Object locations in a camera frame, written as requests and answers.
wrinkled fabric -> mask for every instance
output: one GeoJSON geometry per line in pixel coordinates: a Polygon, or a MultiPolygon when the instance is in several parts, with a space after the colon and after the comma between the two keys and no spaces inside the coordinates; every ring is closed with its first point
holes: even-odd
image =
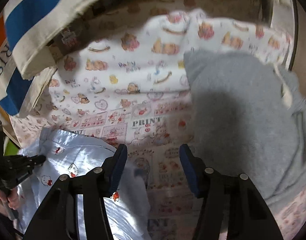
{"type": "MultiPolygon", "coordinates": [[[[38,206],[61,174],[70,177],[86,174],[113,156],[115,148],[104,141],[63,130],[44,128],[40,139],[22,149],[19,154],[46,156],[42,167],[21,184],[22,206],[19,209],[20,228],[26,230],[38,206]]],[[[151,239],[147,231],[150,210],[141,172],[127,162],[117,193],[104,198],[112,234],[118,239],[151,239]]],[[[80,239],[86,239],[83,196],[78,195],[78,225],[80,239]]]]}
{"type": "Polygon", "coordinates": [[[306,99],[296,75],[243,53],[198,50],[184,64],[195,155],[222,174],[246,173],[277,213],[306,185],[306,99]]]}

blue gripper pad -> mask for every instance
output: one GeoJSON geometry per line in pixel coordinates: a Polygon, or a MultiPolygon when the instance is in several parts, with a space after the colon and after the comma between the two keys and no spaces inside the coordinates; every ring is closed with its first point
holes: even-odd
{"type": "Polygon", "coordinates": [[[199,185],[204,179],[203,172],[206,168],[205,164],[200,158],[193,156],[187,144],[180,146],[179,159],[183,166],[183,170],[191,192],[196,198],[202,197],[199,185]]]}
{"type": "Polygon", "coordinates": [[[112,172],[109,175],[110,187],[108,192],[112,195],[115,191],[117,191],[118,184],[120,183],[120,179],[125,167],[126,159],[127,159],[127,147],[125,144],[120,144],[115,151],[111,161],[114,163],[112,167],[112,172]]]}

human hand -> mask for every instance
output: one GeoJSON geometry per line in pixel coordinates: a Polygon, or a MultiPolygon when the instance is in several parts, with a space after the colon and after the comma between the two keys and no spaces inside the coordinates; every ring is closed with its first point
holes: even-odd
{"type": "Polygon", "coordinates": [[[0,190],[0,213],[7,216],[6,210],[2,202],[9,202],[8,204],[10,208],[18,209],[20,207],[20,199],[17,194],[17,188],[12,189],[8,197],[6,197],[5,193],[0,190]]]}

metal screw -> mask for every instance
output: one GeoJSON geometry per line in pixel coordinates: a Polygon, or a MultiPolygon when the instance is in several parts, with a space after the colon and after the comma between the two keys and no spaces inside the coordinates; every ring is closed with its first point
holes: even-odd
{"type": "Polygon", "coordinates": [[[60,176],[60,180],[61,180],[61,181],[64,181],[64,180],[66,180],[68,177],[69,177],[69,176],[68,176],[67,174],[62,174],[62,175],[60,176]]]}
{"type": "Polygon", "coordinates": [[[103,171],[103,169],[101,167],[95,167],[93,172],[94,173],[101,173],[103,171]]]}
{"type": "Polygon", "coordinates": [[[214,172],[214,170],[213,170],[212,168],[210,168],[210,167],[206,168],[204,171],[205,171],[207,174],[212,174],[212,173],[214,172]]]}
{"type": "Polygon", "coordinates": [[[240,178],[241,178],[242,180],[248,180],[248,176],[247,176],[246,174],[244,174],[244,173],[242,173],[242,174],[240,175],[240,178]]]}

cartoon bear print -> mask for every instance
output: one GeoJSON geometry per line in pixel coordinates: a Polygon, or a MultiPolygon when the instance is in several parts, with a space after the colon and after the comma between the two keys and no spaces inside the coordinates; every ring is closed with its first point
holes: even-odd
{"type": "Polygon", "coordinates": [[[41,176],[41,182],[46,187],[53,185],[53,181],[51,180],[50,176],[46,176],[46,175],[41,176]]]}
{"type": "Polygon", "coordinates": [[[279,41],[274,39],[273,36],[271,36],[270,39],[268,40],[268,45],[273,47],[274,49],[279,49],[280,48],[279,41]]]}
{"type": "Polygon", "coordinates": [[[161,39],[158,38],[153,45],[152,52],[176,55],[179,52],[179,46],[174,43],[162,43],[161,39]]]}
{"type": "Polygon", "coordinates": [[[208,40],[214,36],[213,26],[209,23],[202,22],[198,25],[198,36],[203,40],[208,40]]]}
{"type": "Polygon", "coordinates": [[[86,70],[107,70],[109,65],[101,60],[91,61],[89,58],[86,61],[86,70]]]}
{"type": "Polygon", "coordinates": [[[84,110],[82,110],[82,109],[78,109],[77,112],[78,112],[80,115],[85,115],[85,114],[89,114],[89,113],[90,113],[89,110],[84,111],[84,110]]]}
{"type": "Polygon", "coordinates": [[[243,41],[240,37],[237,36],[231,36],[230,32],[227,32],[224,35],[224,38],[222,40],[222,44],[228,45],[234,49],[240,49],[243,45],[243,41]]]}
{"type": "Polygon", "coordinates": [[[60,82],[57,79],[52,78],[49,83],[49,87],[59,87],[59,86],[60,86],[60,82]]]}
{"type": "Polygon", "coordinates": [[[46,109],[50,110],[50,111],[52,111],[52,110],[57,111],[58,110],[58,108],[56,107],[56,105],[53,102],[50,102],[49,104],[47,104],[46,109]]]}
{"type": "Polygon", "coordinates": [[[124,94],[137,94],[139,93],[139,86],[135,83],[129,83],[127,89],[116,89],[115,93],[124,95],[124,94]]]}
{"type": "Polygon", "coordinates": [[[52,115],[52,119],[54,120],[54,121],[57,121],[58,120],[58,117],[56,116],[56,115],[52,115]]]}
{"type": "Polygon", "coordinates": [[[70,176],[72,178],[76,177],[78,175],[78,168],[76,167],[76,165],[74,163],[72,163],[69,168],[68,171],[70,173],[70,176]]]}
{"type": "Polygon", "coordinates": [[[133,34],[125,33],[125,35],[121,38],[122,48],[128,51],[134,51],[140,43],[136,39],[136,36],[133,34]]]}
{"type": "Polygon", "coordinates": [[[90,101],[88,98],[83,94],[77,94],[77,96],[81,99],[81,104],[88,104],[90,101]]]}
{"type": "Polygon", "coordinates": [[[72,71],[76,67],[76,62],[70,56],[66,56],[64,59],[64,69],[66,71],[72,71]]]}
{"type": "Polygon", "coordinates": [[[127,107],[130,107],[130,106],[133,106],[135,104],[137,104],[137,101],[134,100],[134,101],[129,101],[127,99],[121,99],[121,102],[120,102],[122,108],[127,108],[127,107]]]}

